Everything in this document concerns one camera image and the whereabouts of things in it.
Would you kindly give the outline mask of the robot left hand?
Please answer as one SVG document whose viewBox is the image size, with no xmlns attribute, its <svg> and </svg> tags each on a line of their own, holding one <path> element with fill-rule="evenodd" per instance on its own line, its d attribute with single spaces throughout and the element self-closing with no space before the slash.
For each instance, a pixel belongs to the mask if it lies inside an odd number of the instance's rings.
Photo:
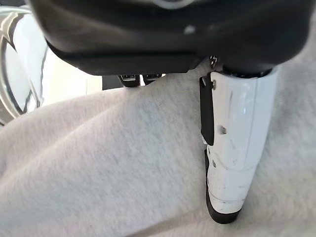
<svg viewBox="0 0 316 237">
<path fill-rule="evenodd" d="M 199 79 L 206 203 L 220 224 L 239 215 L 262 157 L 278 65 L 304 47 L 313 0 L 32 0 L 50 49 L 95 76 L 185 73 Z"/>
</svg>

